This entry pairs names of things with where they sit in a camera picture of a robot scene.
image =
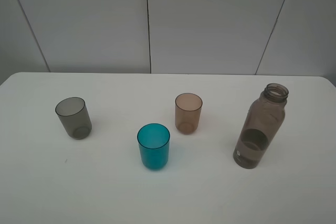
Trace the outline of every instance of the bottle neck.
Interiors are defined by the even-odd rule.
[[[271,103],[285,106],[288,93],[288,89],[285,86],[277,83],[270,83],[261,93],[261,97]]]

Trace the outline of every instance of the cup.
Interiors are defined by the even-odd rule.
[[[183,134],[196,131],[203,101],[191,93],[180,94],[175,99],[175,126]]]
[[[92,129],[92,124],[85,105],[79,97],[71,97],[59,102],[55,108],[64,129],[74,139],[87,137]]]
[[[151,123],[139,130],[137,138],[143,165],[152,170],[164,167],[169,156],[169,130],[161,124]]]

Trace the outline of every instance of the bottle mouth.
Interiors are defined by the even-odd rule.
[[[285,102],[288,94],[288,89],[277,83],[270,83],[264,89],[264,96],[272,102]]]

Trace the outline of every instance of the cup rim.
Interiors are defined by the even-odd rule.
[[[60,115],[59,113],[57,113],[57,106],[60,105],[60,104],[61,104],[62,102],[64,102],[65,100],[68,100],[68,99],[71,99],[71,98],[78,98],[78,99],[82,100],[83,103],[84,103],[83,107],[82,107],[78,112],[76,112],[76,113],[74,113],[74,114],[71,114],[71,115]],[[79,112],[81,112],[81,111],[85,108],[85,105],[86,105],[86,104],[85,104],[85,101],[84,101],[84,99],[81,98],[81,97],[68,97],[68,98],[63,99],[63,100],[60,101],[59,103],[57,103],[57,105],[56,105],[56,107],[55,107],[55,112],[56,112],[56,114],[57,114],[58,116],[63,116],[63,117],[73,116],[73,115],[76,115],[76,114],[78,114]]]
[[[203,106],[203,100],[202,100],[201,97],[199,97],[197,94],[194,94],[194,93],[188,93],[188,92],[187,92],[187,93],[179,94],[179,95],[175,98],[175,105],[176,105],[179,109],[181,109],[181,110],[183,110],[183,111],[190,111],[190,112],[192,112],[192,111],[196,111],[196,110],[185,110],[185,109],[183,109],[183,108],[181,108],[180,106],[177,105],[177,103],[176,103],[177,99],[179,98],[179,96],[184,95],[184,94],[192,94],[192,95],[194,95],[194,96],[197,96],[197,97],[201,100],[201,106],[199,106],[196,110],[199,110],[199,109]]]
[[[167,140],[167,142],[165,142],[165,144],[163,144],[163,145],[161,145],[160,147],[157,147],[157,148],[149,148],[149,147],[146,147],[146,146],[144,146],[142,143],[140,143],[140,141],[139,141],[139,133],[140,133],[140,131],[144,128],[144,127],[146,127],[146,126],[148,126],[148,125],[152,125],[152,124],[157,124],[157,125],[160,125],[160,126],[163,126],[167,131],[168,131],[168,140]],[[166,127],[166,126],[164,126],[164,125],[162,125],[162,124],[160,124],[160,123],[149,123],[149,124],[146,124],[146,125],[144,125],[144,126],[142,126],[140,129],[139,129],[139,131],[138,131],[138,133],[137,133],[137,135],[136,135],[136,139],[138,140],[138,143],[142,146],[142,147],[144,147],[144,148],[146,148],[146,149],[150,149],[150,150],[156,150],[156,149],[160,149],[160,148],[162,148],[162,147],[164,147],[167,143],[169,143],[169,140],[170,140],[170,131],[168,130],[168,128]]]

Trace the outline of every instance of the blue cup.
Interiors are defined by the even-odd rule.
[[[141,160],[148,169],[161,169],[168,161],[169,130],[158,123],[147,124],[138,132]]]

